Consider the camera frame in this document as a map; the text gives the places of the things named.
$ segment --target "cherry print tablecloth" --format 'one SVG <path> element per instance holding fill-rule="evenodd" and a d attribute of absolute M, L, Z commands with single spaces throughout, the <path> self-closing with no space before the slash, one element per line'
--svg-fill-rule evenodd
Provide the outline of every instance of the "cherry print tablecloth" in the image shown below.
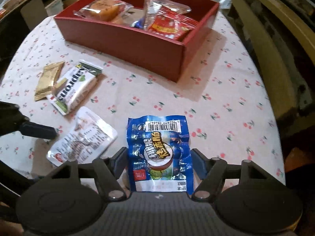
<path fill-rule="evenodd" d="M 62 116 L 47 100 L 35 102 L 34 90 L 46 64 L 65 61 L 63 74 L 79 59 L 104 67 L 105 76 L 82 103 L 118 132 L 103 156 L 127 146 L 128 117 L 181 114 L 187 117 L 191 148 L 231 164 L 251 159 L 285 183 L 278 128 L 267 93 L 247 51 L 220 12 L 178 83 L 64 41 L 53 17 L 48 17 L 16 52 L 1 83 L 0 99 L 20 105 L 31 121 L 57 128 L 62 137 L 74 115 Z M 8 134 L 0 138 L 0 159 L 27 177 L 46 175 L 53 169 L 45 157 L 51 144 L 19 132 Z"/>

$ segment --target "blue sausage wrapper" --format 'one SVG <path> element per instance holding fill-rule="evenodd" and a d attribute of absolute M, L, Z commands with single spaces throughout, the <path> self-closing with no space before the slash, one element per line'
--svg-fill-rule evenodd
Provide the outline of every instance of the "blue sausage wrapper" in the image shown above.
<path fill-rule="evenodd" d="M 128 119 L 132 191 L 193 193 L 193 162 L 186 117 L 152 115 Z"/>

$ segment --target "white tablecloth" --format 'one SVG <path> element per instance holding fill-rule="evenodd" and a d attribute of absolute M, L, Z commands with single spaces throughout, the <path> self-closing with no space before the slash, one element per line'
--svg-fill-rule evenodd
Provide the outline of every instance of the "white tablecloth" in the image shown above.
<path fill-rule="evenodd" d="M 63 74 L 79 59 L 104 67 L 105 77 L 81 103 L 118 132 L 103 156 L 127 146 L 128 117 L 181 114 L 187 117 L 191 148 L 231 164 L 251 159 L 285 183 L 278 129 L 267 93 L 247 51 L 220 12 L 178 83 L 65 42 L 53 17 L 48 17 L 16 52 L 2 81 L 0 100 L 20 105 L 32 122 L 55 127 L 62 137 L 73 123 L 73 114 L 62 116 L 45 99 L 35 102 L 34 90 L 46 64 L 66 61 Z M 0 137 L 0 159 L 25 176 L 46 175 L 53 168 L 46 160 L 52 143 L 19 132 L 8 134 Z"/>

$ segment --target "silver bolt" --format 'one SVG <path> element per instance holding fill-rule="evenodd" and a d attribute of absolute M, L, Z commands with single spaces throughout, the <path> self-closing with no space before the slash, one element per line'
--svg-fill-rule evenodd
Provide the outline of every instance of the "silver bolt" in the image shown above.
<path fill-rule="evenodd" d="M 120 190 L 113 190 L 109 192 L 108 196 L 112 199 L 119 199 L 124 195 L 124 193 Z"/>
<path fill-rule="evenodd" d="M 197 191 L 195 192 L 195 196 L 199 199 L 206 199 L 210 196 L 210 193 L 207 191 Z"/>

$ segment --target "open red cardboard box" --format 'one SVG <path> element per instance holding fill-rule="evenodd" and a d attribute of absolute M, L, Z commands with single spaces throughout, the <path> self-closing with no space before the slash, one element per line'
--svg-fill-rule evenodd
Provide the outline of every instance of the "open red cardboard box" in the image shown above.
<path fill-rule="evenodd" d="M 212 0 L 171 0 L 191 7 L 185 14 L 199 22 L 183 41 L 148 31 L 83 19 L 73 14 L 94 0 L 79 0 L 55 16 L 66 41 L 107 53 L 177 81 L 202 44 L 215 20 L 219 4 Z M 144 0 L 122 0 L 143 9 Z"/>

